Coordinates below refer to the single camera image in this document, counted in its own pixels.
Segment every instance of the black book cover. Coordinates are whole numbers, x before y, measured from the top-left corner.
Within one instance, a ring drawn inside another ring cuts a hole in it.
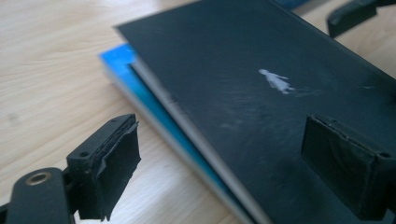
[[[257,222],[362,222],[303,161],[305,120],[340,120],[394,156],[392,77],[271,1],[201,1],[119,29],[139,76]]]

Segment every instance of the white figure logo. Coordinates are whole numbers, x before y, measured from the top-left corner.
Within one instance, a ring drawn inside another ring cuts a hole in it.
[[[288,79],[288,78],[279,76],[274,73],[270,73],[269,71],[267,71],[265,69],[260,69],[259,72],[262,75],[265,75],[265,78],[270,83],[270,86],[272,88],[277,88],[283,94],[290,94],[295,91],[295,89],[291,88],[290,84],[284,80],[284,79]]]

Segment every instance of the wooden surface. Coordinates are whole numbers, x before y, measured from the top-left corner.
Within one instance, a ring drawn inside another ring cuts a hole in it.
[[[325,30],[345,0],[310,4],[303,17]],[[105,78],[97,55],[123,41],[112,28],[190,0],[0,3],[0,204],[35,169],[65,157],[108,119],[136,113],[142,161],[111,223],[238,223],[206,184]],[[396,8],[338,40],[396,77]],[[81,221],[81,223],[98,221]]]

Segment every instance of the black object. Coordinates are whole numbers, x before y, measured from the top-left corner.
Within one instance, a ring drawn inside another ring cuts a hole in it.
[[[392,77],[272,1],[204,0],[119,29],[137,74],[252,222],[362,223],[303,161],[306,115],[347,123],[393,156]]]
[[[395,0],[353,0],[337,8],[327,19],[329,36],[337,37],[376,15],[377,7],[396,4]]]
[[[67,156],[63,172],[45,168],[18,180],[0,223],[74,223],[77,210],[81,219],[109,220],[139,162],[135,116],[114,118]]]
[[[309,115],[302,154],[360,219],[381,220],[396,204],[396,158],[345,124]]]

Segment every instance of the wooden table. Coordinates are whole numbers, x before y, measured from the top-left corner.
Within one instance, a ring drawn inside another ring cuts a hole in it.
[[[324,30],[327,13],[344,1],[317,1],[297,12]],[[108,119],[136,113],[143,160],[111,223],[238,223],[106,79],[97,57],[123,42],[114,25],[189,2],[0,3],[0,204],[18,178],[39,168],[63,169],[67,154]],[[396,77],[395,7],[380,9],[338,40]]]

